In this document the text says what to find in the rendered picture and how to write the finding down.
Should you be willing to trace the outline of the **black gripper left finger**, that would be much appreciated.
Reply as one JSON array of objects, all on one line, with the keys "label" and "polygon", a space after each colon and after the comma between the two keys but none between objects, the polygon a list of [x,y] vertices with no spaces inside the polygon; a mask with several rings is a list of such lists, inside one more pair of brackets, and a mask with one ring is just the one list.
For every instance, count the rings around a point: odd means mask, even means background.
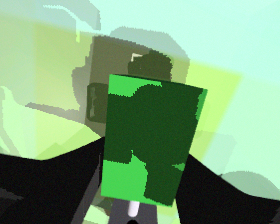
[{"label": "black gripper left finger", "polygon": [[33,205],[37,224],[83,224],[102,182],[105,136],[47,160],[0,153],[0,197]]}]

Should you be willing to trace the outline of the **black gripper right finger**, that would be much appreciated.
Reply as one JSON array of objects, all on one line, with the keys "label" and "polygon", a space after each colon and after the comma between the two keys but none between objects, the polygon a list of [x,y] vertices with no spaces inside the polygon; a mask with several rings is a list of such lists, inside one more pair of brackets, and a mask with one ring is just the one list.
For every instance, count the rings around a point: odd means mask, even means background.
[{"label": "black gripper right finger", "polygon": [[180,224],[280,224],[280,201],[242,192],[188,155],[175,197]]}]

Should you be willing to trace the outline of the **green gauge with short grey pin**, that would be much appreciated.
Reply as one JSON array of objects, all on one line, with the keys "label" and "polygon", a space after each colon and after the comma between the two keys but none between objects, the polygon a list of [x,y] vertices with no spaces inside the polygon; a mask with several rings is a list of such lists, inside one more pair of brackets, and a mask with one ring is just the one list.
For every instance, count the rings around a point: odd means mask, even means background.
[{"label": "green gauge with short grey pin", "polygon": [[172,207],[208,89],[110,74],[101,196]]}]

